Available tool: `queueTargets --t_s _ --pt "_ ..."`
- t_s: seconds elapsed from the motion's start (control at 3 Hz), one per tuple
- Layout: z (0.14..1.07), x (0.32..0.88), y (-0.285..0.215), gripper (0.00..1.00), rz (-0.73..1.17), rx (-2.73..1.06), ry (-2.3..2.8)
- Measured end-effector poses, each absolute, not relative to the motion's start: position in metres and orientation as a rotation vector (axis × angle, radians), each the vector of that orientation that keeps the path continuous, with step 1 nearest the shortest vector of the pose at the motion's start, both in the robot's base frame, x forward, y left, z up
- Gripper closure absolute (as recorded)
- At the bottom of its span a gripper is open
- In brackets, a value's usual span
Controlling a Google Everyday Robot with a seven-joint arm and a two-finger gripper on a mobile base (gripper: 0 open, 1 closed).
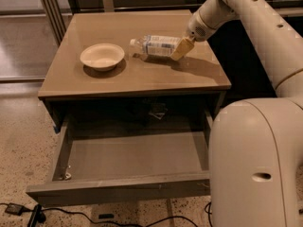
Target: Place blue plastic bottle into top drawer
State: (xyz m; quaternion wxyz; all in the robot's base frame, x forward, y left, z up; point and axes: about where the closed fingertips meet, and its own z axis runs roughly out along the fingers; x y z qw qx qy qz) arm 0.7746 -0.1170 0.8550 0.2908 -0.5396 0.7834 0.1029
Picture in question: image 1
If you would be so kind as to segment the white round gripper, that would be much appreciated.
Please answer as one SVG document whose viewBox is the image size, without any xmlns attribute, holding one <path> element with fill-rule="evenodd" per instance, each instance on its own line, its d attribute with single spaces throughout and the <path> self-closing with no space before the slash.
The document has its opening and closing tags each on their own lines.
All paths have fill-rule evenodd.
<svg viewBox="0 0 303 227">
<path fill-rule="evenodd" d="M 239 15 L 223 0 L 206 0 L 189 19 L 186 34 L 170 55 L 179 61 L 194 47 L 195 42 L 208 40 L 223 24 L 238 20 Z"/>
</svg>

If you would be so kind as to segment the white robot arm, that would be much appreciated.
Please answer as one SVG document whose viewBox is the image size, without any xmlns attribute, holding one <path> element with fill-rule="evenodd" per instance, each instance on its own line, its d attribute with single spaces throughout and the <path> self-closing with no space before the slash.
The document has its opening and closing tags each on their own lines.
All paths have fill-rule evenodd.
<svg viewBox="0 0 303 227">
<path fill-rule="evenodd" d="M 193 14 L 178 56 L 224 23 L 241 20 L 274 98 L 223 108 L 209 138 L 214 227 L 300 227 L 296 171 L 303 163 L 303 38 L 265 0 L 206 0 Z"/>
</svg>

